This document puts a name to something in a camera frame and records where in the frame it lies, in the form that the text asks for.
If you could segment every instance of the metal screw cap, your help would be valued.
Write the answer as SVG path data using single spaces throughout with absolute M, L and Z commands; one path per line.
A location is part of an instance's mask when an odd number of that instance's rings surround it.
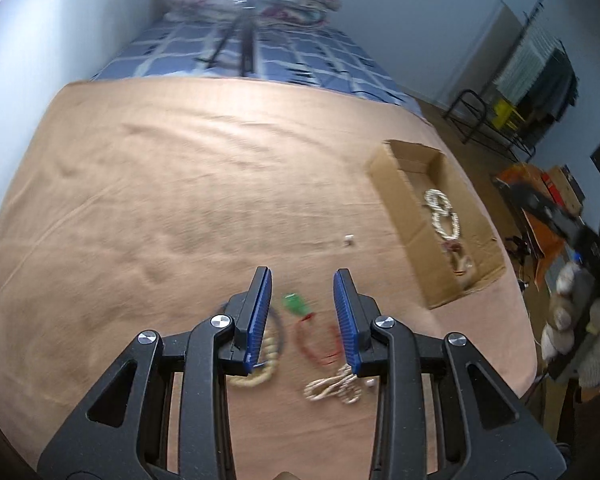
M 138 335 L 138 342 L 141 345 L 150 345 L 156 339 L 158 339 L 158 335 L 153 330 L 145 330 Z
M 231 318 L 229 316 L 225 316 L 224 314 L 219 314 L 218 316 L 213 316 L 211 318 L 211 324 L 216 328 L 224 328 L 225 326 L 229 326 L 231 323 Z
M 375 324 L 380 328 L 391 328 L 395 325 L 395 319 L 391 316 L 378 316 L 376 317 Z
M 464 345 L 466 345 L 466 337 L 464 336 L 464 334 L 461 334 L 459 332 L 452 332 L 446 338 L 449 339 L 449 342 L 453 346 L 464 346 Z

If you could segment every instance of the bed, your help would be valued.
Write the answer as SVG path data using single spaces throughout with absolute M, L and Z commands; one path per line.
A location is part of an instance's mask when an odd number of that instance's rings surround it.
M 229 40 L 218 65 L 208 59 L 229 23 L 160 20 L 113 59 L 95 80 L 177 75 L 238 75 L 240 43 Z M 402 106 L 422 116 L 420 105 L 349 36 L 332 27 L 269 25 L 257 31 L 254 78 L 324 88 Z
M 64 88 L 0 212 L 0 427 L 16 449 L 35 464 L 132 338 L 190 330 L 245 290 L 258 265 L 272 270 L 287 335 L 296 318 L 282 297 L 299 293 L 335 320 L 331 280 L 346 267 L 360 293 L 414 332 L 467 334 L 521 395 L 536 351 L 504 248 L 499 279 L 425 308 L 364 171 L 387 138 L 452 158 L 402 106 L 325 89 L 178 76 Z M 290 340 L 271 381 L 229 390 L 239 478 L 367 478 L 375 395 L 350 406 L 305 400 L 304 386 L 324 376 Z

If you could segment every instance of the white rope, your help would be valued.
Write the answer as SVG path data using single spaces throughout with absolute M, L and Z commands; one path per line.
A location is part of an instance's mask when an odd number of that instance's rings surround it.
M 431 224 L 436 232 L 448 242 L 458 240 L 460 237 L 460 219 L 453 211 L 451 202 L 439 189 L 429 189 L 424 193 L 424 200 L 432 210 Z M 440 216 L 451 217 L 452 233 L 448 234 L 442 227 Z
M 264 366 L 256 368 L 246 377 L 227 376 L 227 383 L 240 388 L 253 388 L 254 386 L 267 382 L 278 367 L 278 343 L 268 329 L 265 329 L 264 331 L 260 353 L 262 359 L 266 360 Z
M 304 397 L 307 400 L 322 400 L 338 396 L 345 404 L 357 402 L 362 395 L 360 380 L 351 373 L 351 367 L 344 365 L 336 375 L 312 381 L 304 387 Z

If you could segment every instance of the tripod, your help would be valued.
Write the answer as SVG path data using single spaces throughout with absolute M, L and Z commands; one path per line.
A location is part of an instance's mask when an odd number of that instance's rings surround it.
M 224 36 L 216 46 L 212 56 L 206 60 L 206 68 L 213 68 L 218 62 L 218 56 L 224 49 L 226 42 L 240 28 L 240 77 L 255 72 L 255 59 L 253 51 L 253 33 L 255 29 L 255 0 L 238 0 L 242 9 L 232 21 Z

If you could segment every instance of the blue checkered bedsheet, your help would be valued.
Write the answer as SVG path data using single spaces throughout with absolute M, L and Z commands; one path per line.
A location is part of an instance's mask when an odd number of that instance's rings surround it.
M 227 26 L 227 23 L 157 22 L 94 79 L 237 76 L 240 43 L 236 38 L 228 41 L 215 67 L 205 69 L 202 60 L 211 56 Z M 334 28 L 261 27 L 256 34 L 255 56 L 255 78 L 353 94 L 400 105 L 422 117 L 417 101 L 402 92 L 351 38 Z

